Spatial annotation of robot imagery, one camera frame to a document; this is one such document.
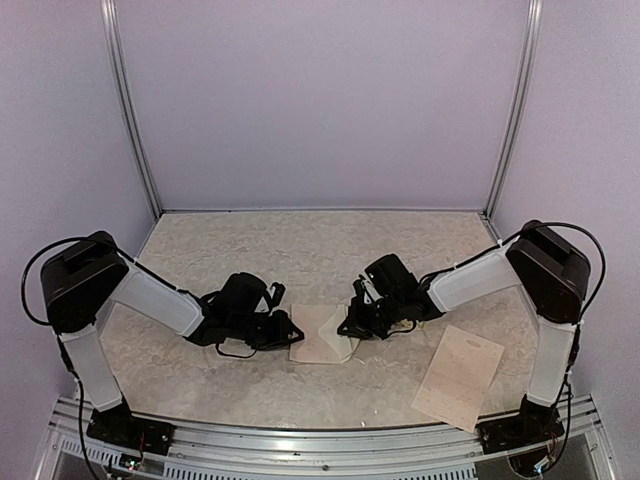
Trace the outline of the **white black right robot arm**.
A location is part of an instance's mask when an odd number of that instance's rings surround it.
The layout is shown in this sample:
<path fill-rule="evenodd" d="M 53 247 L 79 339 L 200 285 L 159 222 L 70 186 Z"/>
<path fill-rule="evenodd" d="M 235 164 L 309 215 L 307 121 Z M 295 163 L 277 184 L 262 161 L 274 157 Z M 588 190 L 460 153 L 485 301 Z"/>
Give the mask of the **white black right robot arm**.
<path fill-rule="evenodd" d="M 340 336 L 388 338 L 403 320 L 438 319 L 468 303 L 520 288 L 538 318 L 527 406 L 554 407 L 577 356 L 581 322 L 599 288 L 588 257 L 559 234 L 561 222 L 531 220 L 502 244 L 417 278 L 398 255 L 382 256 L 354 281 Z"/>

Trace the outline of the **aluminium frame post left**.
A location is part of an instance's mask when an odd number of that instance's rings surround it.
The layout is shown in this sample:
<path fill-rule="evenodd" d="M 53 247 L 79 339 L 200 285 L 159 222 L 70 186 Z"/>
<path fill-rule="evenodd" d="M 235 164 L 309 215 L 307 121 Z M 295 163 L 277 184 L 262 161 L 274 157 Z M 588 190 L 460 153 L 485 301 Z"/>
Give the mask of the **aluminium frame post left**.
<path fill-rule="evenodd" d="M 116 94 L 134 164 L 151 214 L 154 220 L 158 221 L 163 215 L 164 209 L 143 145 L 134 101 L 127 78 L 125 55 L 119 31 L 117 2 L 114 0 L 101 0 L 100 12 Z"/>

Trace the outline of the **brown round sticker sheet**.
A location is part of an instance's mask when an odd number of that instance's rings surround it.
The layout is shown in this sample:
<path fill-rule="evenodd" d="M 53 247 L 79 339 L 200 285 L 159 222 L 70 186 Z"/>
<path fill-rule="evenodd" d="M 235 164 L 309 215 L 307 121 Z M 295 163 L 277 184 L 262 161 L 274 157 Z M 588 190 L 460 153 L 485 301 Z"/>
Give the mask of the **brown round sticker sheet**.
<path fill-rule="evenodd" d="M 410 333 L 416 329 L 420 329 L 426 324 L 426 320 L 406 320 L 403 326 L 396 330 L 396 333 Z"/>

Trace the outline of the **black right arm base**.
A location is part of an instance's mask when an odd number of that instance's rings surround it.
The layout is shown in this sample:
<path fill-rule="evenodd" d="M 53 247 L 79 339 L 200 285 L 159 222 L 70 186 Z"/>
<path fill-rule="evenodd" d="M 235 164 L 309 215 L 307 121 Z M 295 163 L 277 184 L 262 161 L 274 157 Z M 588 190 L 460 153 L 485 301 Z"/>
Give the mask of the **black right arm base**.
<path fill-rule="evenodd" d="M 518 449 L 559 438 L 565 434 L 556 405 L 545 407 L 524 396 L 518 413 L 477 425 L 485 455 Z"/>

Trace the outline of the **pink envelope with flap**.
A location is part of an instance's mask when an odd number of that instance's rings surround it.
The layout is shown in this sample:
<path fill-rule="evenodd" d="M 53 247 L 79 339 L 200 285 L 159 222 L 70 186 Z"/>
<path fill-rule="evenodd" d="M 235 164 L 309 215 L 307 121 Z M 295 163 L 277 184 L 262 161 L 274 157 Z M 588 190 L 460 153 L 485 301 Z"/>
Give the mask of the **pink envelope with flap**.
<path fill-rule="evenodd" d="M 306 364 L 343 364 L 355 353 L 360 340 L 338 334 L 348 308 L 337 305 L 291 305 L 291 320 L 304 339 L 289 349 L 289 360 Z"/>

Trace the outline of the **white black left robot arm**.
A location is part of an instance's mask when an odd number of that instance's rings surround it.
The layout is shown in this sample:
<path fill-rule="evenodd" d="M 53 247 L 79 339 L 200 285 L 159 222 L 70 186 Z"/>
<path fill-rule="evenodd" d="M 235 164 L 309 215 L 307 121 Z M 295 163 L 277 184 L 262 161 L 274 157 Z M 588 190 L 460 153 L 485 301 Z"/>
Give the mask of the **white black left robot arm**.
<path fill-rule="evenodd" d="M 266 284 L 240 272 L 230 275 L 219 290 L 197 296 L 127 255 L 105 231 L 56 246 L 59 253 L 40 270 L 47 322 L 98 412 L 125 403 L 95 326 L 106 303 L 133 310 L 200 347 L 218 348 L 233 339 L 262 352 L 287 348 L 304 338 L 279 307 L 286 291 L 281 283 Z"/>

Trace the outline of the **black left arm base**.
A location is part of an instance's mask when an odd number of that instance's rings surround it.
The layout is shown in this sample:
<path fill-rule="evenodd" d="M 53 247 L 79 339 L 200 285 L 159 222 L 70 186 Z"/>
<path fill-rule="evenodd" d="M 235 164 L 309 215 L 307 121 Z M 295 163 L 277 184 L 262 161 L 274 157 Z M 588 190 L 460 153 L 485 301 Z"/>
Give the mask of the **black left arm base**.
<path fill-rule="evenodd" d="M 105 411 L 94 409 L 86 431 L 91 439 L 161 456 L 168 455 L 174 432 L 171 423 L 134 415 L 125 400 Z"/>

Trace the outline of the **aluminium front rail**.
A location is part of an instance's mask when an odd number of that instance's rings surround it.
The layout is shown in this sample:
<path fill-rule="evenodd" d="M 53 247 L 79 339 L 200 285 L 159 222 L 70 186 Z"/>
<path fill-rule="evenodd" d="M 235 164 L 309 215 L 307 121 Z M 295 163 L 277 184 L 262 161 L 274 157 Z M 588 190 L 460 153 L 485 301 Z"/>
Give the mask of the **aluminium front rail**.
<path fill-rule="evenodd" d="M 126 468 L 128 450 L 79 439 L 77 401 L 54 406 L 34 479 L 480 479 L 514 476 L 514 452 L 484 453 L 477 434 L 445 424 L 360 430 L 279 430 L 176 421 L 166 455 L 145 453 Z"/>

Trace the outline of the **aluminium frame post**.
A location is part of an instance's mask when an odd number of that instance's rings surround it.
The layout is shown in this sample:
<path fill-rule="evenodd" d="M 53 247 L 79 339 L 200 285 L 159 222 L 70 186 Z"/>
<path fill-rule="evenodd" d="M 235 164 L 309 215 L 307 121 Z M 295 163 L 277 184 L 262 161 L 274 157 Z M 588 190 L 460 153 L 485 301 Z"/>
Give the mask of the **aluminium frame post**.
<path fill-rule="evenodd" d="M 496 215 L 524 116 L 535 65 L 536 49 L 542 23 L 542 10 L 542 0 L 530 0 L 528 2 L 523 44 L 518 63 L 514 92 L 507 117 L 506 130 L 500 146 L 489 195 L 484 207 L 484 214 L 488 219 L 493 219 Z"/>
<path fill-rule="evenodd" d="M 100 12 L 116 94 L 134 164 L 151 214 L 154 220 L 158 221 L 163 215 L 164 209 L 143 145 L 134 101 L 127 78 L 125 55 L 119 31 L 117 2 L 114 0 L 101 0 Z"/>

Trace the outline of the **aluminium frame post right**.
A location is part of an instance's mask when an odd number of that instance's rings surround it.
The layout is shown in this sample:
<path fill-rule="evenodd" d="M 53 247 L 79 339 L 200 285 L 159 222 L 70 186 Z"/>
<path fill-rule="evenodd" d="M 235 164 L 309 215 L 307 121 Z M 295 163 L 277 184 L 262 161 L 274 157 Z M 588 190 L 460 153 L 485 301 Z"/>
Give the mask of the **aluminium frame post right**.
<path fill-rule="evenodd" d="M 488 219 L 493 219 L 496 215 L 524 116 L 535 65 L 536 49 L 542 23 L 542 10 L 542 0 L 530 0 L 528 2 L 523 44 L 518 63 L 514 92 L 507 117 L 506 130 L 500 146 L 489 195 L 484 207 L 484 214 Z"/>

